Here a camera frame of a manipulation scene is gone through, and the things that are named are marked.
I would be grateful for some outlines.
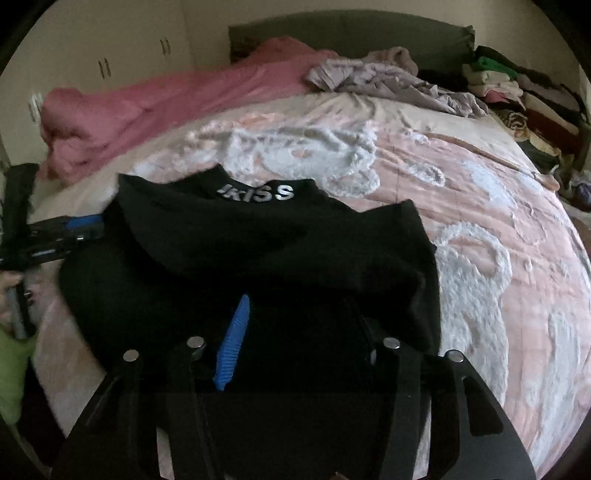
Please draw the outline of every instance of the finger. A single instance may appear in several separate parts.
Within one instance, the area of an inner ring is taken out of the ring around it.
[[[22,282],[22,273],[19,272],[1,272],[0,273],[0,290],[8,287],[14,287]]]

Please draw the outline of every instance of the folded clothes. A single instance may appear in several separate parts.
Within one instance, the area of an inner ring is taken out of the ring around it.
[[[513,139],[522,141],[529,138],[530,131],[527,128],[527,117],[525,115],[509,108],[496,110],[495,114],[501,125]]]
[[[483,45],[479,46],[476,49],[475,58],[478,59],[480,57],[488,57],[492,60],[496,60],[505,67],[509,67],[510,69],[515,70],[517,73],[523,73],[524,75],[527,75],[532,82],[536,82],[538,85],[541,85],[542,87],[552,87],[554,85],[552,83],[552,79],[545,73],[536,72],[535,70],[520,67],[519,65],[513,63],[507,57],[505,57],[504,55],[490,47],[485,47]]]
[[[546,118],[549,118],[553,122],[556,122],[561,127],[568,130],[573,135],[579,134],[579,129],[571,123],[568,123],[564,118],[562,118],[559,114],[554,112],[548,105],[546,105],[542,100],[531,95],[529,93],[525,93],[523,95],[523,101],[525,103],[525,108],[528,110],[535,110],[536,112],[541,113]]]
[[[523,90],[530,90],[541,95],[543,98],[551,100],[554,103],[562,105],[569,110],[578,111],[579,104],[577,100],[566,90],[561,88],[545,88],[532,82],[527,75],[519,74],[517,82]]]
[[[523,153],[529,158],[541,173],[548,173],[552,170],[552,167],[560,163],[558,157],[553,157],[545,152],[538,150],[532,145],[530,140],[524,140],[523,142],[517,142],[517,145],[523,150]]]
[[[495,72],[493,70],[482,70],[475,72],[468,64],[462,65],[462,75],[470,85],[485,85],[487,83],[503,83],[511,79],[506,73]]]
[[[506,73],[511,80],[517,80],[517,72],[502,63],[488,57],[480,57],[475,63],[471,65],[472,70],[482,72],[485,70],[492,70],[494,72]]]
[[[484,97],[485,103],[509,103],[505,94],[497,92],[496,90],[490,90]]]
[[[539,151],[550,155],[551,157],[561,157],[562,152],[559,148],[553,147],[546,140],[538,136],[535,132],[528,130],[530,143]]]
[[[527,126],[564,154],[578,155],[581,139],[536,110],[527,110]]]
[[[563,119],[565,119],[568,123],[571,123],[571,124],[575,125],[576,127],[580,126],[583,118],[582,118],[579,110],[577,110],[577,111],[569,110],[568,108],[565,108],[562,105],[554,103],[552,100],[548,100],[547,98],[542,97],[539,93],[535,93],[531,90],[524,90],[524,92],[529,93],[530,95],[533,95],[534,97],[539,99],[541,102],[544,102],[552,110],[554,110],[554,112],[556,112]]]
[[[510,94],[514,97],[520,97],[523,95],[523,90],[519,88],[517,82],[503,82],[497,85],[469,85],[468,89],[477,97],[485,97],[488,92],[494,90],[498,93]]]

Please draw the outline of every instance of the wall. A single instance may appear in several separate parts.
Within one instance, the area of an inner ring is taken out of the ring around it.
[[[228,63],[227,27],[319,9],[367,8],[473,25],[476,44],[579,90],[579,64],[562,36],[531,0],[183,0],[198,67]]]

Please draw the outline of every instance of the black frame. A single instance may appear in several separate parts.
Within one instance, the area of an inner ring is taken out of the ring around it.
[[[532,0],[553,22],[577,57],[586,75],[591,78],[591,38],[588,30],[575,20],[574,14],[568,13],[558,0]],[[35,22],[56,0],[32,0],[27,9],[20,8],[20,14],[8,18],[3,25],[4,35],[0,38],[0,74],[6,68],[10,58],[25,38]],[[591,463],[591,411],[587,414],[577,435],[569,444],[558,462],[550,469],[543,480],[586,480],[589,477]],[[8,471],[12,480],[40,480],[43,474],[30,462],[28,456],[15,441],[11,431],[0,419],[0,465],[3,472]]]

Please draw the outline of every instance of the white wardrobe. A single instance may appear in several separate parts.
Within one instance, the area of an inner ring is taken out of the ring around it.
[[[0,136],[12,164],[40,163],[33,95],[84,93],[194,67],[180,0],[58,0],[0,76]]]

